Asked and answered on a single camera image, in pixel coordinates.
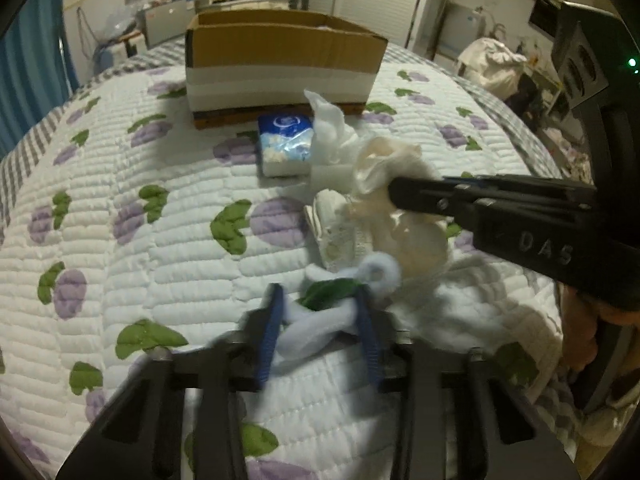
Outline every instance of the blue tissue package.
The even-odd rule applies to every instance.
[[[304,115],[269,114],[258,117],[264,176],[308,174],[314,131]]]

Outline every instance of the storage box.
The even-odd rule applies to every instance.
[[[310,114],[303,90],[364,110],[387,40],[302,10],[203,12],[186,33],[187,97],[198,129],[269,111]]]

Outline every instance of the cardboard box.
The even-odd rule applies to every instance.
[[[311,112],[303,90],[346,114],[364,110],[387,40],[303,10],[203,12],[186,33],[186,85],[198,129]]]

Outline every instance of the logo on tissue package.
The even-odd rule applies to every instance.
[[[276,134],[283,137],[295,137],[311,128],[308,117],[301,115],[270,115],[258,118],[261,134]]]

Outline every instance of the bed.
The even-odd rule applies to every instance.
[[[195,130],[183,60],[184,41],[175,40],[95,77],[0,163],[0,415],[48,476],[144,349],[208,344],[260,304],[268,283],[297,297],[317,260],[304,181],[261,177],[254,156],[228,149],[254,124]],[[559,177],[503,103],[402,48],[389,46],[370,101],[363,118],[350,118],[358,132],[420,144],[442,174]],[[247,201],[241,249],[230,250],[210,224]],[[270,226],[260,225],[265,216]],[[283,216],[287,227],[274,226]],[[390,310],[442,348],[529,359],[532,373],[514,380],[575,456],[571,395],[556,374],[552,280],[478,253],[464,232],[449,242],[450,271],[402,290]],[[192,409],[196,396],[188,398]],[[397,405],[367,386],[357,346],[276,375],[260,402],[243,400],[252,480],[388,478]],[[193,421],[185,421],[189,478]]]

